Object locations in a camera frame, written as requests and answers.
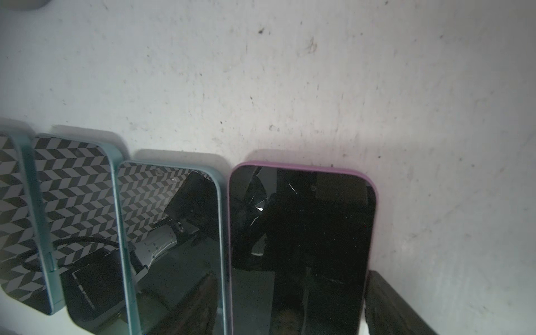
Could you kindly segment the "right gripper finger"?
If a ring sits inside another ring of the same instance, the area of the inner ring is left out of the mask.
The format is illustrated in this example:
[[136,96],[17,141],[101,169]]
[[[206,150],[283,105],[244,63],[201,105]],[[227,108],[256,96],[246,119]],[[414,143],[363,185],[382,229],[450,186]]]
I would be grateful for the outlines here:
[[369,271],[364,314],[371,335],[437,335],[376,271]]

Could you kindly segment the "phone with teal case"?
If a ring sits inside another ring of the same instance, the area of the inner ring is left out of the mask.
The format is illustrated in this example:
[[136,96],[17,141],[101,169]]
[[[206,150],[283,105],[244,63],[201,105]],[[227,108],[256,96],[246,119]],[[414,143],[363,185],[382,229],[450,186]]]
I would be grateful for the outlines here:
[[135,334],[227,334],[223,177],[206,166],[126,161],[116,190]]

